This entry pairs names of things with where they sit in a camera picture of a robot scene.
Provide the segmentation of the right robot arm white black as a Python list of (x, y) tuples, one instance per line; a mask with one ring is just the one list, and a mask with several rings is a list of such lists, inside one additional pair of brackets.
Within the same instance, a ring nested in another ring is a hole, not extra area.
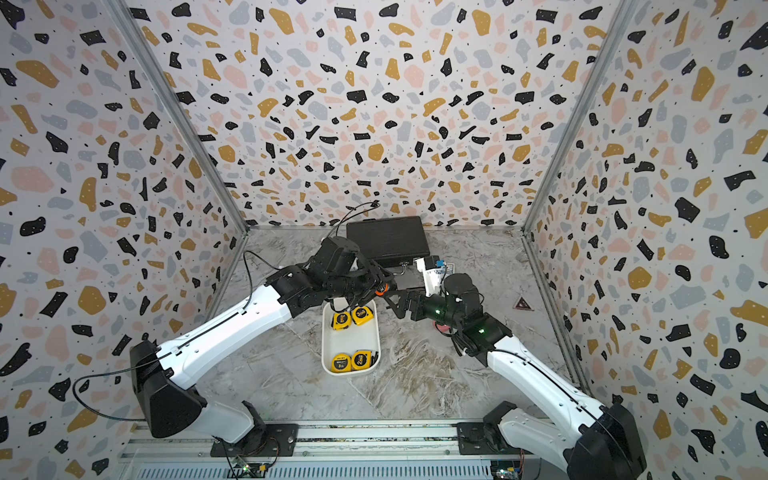
[(531, 453), (571, 479), (637, 479), (646, 470), (632, 413), (619, 402), (604, 405), (540, 361), (485, 311), (484, 297), (469, 275), (448, 276), (432, 294), (390, 287), (380, 296), (399, 318), (448, 327), (459, 354), (512, 383), (546, 416), (535, 418), (504, 401), (482, 421), (459, 425), (465, 452)]

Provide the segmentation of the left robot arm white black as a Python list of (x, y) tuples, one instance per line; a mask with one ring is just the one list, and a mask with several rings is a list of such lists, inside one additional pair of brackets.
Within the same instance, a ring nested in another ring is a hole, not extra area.
[(241, 302), (204, 325), (156, 345), (130, 351), (133, 391), (150, 433), (169, 438), (196, 431), (230, 444), (258, 437), (263, 422), (244, 402), (205, 399), (197, 382), (239, 348), (328, 300), (358, 307), (394, 289), (393, 275), (344, 237), (329, 237), (306, 262), (269, 275)]

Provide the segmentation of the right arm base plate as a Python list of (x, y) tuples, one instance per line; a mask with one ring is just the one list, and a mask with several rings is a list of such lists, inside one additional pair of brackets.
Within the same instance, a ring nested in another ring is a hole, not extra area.
[(459, 422), (456, 424), (459, 452), (461, 455), (517, 455), (529, 451), (514, 447), (501, 435), (497, 425), (485, 422)]

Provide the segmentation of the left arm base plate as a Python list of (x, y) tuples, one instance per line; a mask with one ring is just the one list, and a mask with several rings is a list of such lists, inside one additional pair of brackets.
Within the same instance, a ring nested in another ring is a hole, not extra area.
[(299, 425), (268, 423), (256, 426), (236, 443), (215, 442), (210, 450), (213, 458), (290, 457), (293, 455)]

